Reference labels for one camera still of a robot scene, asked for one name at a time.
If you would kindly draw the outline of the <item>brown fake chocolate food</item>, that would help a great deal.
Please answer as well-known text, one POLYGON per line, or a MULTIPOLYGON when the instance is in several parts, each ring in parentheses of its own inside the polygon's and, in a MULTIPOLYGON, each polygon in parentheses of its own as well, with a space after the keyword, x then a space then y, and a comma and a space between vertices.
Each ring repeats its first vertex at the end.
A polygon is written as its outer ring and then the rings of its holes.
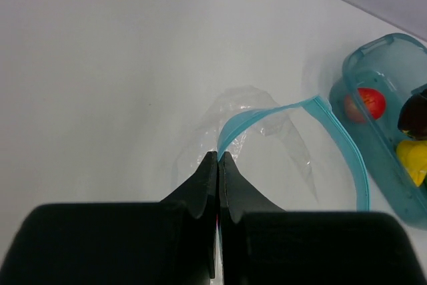
POLYGON ((412 95, 402 106, 398 129, 415 140, 426 140, 426 89, 412 95))

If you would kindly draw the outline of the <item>yellow fake pear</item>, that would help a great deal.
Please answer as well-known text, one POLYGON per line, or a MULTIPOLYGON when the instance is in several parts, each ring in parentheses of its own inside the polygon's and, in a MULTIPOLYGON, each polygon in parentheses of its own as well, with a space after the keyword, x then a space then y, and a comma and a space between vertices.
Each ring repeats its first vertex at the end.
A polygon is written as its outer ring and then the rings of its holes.
POLYGON ((401 141, 396 155, 412 181, 420 187, 426 179, 426 141, 401 141))

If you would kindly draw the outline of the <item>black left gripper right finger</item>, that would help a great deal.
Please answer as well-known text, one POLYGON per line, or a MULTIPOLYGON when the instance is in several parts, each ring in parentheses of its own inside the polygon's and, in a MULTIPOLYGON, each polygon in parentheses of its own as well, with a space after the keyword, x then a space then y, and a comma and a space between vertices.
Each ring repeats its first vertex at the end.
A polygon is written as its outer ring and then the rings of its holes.
POLYGON ((401 225, 382 212, 287 212, 218 162, 225 284, 425 284, 401 225))

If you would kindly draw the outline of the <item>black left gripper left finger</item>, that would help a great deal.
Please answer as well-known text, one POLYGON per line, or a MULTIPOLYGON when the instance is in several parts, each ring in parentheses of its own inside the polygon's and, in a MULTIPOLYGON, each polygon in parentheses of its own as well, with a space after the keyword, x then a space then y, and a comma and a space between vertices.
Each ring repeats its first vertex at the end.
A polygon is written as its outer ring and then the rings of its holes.
POLYGON ((44 204, 16 233, 2 284, 209 284, 216 270, 218 162, 158 202, 44 204))

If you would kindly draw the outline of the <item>clear zip top bag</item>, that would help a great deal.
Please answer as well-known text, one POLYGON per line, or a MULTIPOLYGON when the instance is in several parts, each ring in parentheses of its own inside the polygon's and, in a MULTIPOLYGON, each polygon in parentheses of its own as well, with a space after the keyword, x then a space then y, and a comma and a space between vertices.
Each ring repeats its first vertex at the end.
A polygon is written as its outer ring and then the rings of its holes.
POLYGON ((219 95, 171 167, 179 186, 206 153, 229 153, 242 176, 290 211, 368 211, 368 174, 356 144, 319 95, 279 105, 258 88, 219 95))

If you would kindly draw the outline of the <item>red fake apple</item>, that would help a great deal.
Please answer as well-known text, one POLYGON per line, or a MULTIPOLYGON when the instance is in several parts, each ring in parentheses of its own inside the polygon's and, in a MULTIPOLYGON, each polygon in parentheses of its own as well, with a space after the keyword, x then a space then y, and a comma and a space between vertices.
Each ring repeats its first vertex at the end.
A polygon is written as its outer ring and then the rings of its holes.
MULTIPOLYGON (((364 105, 374 120, 380 119, 386 111, 386 99, 376 89, 360 87, 358 93, 364 105)), ((348 119, 355 123, 364 123, 362 112, 357 108, 351 95, 344 99, 344 111, 348 119)))

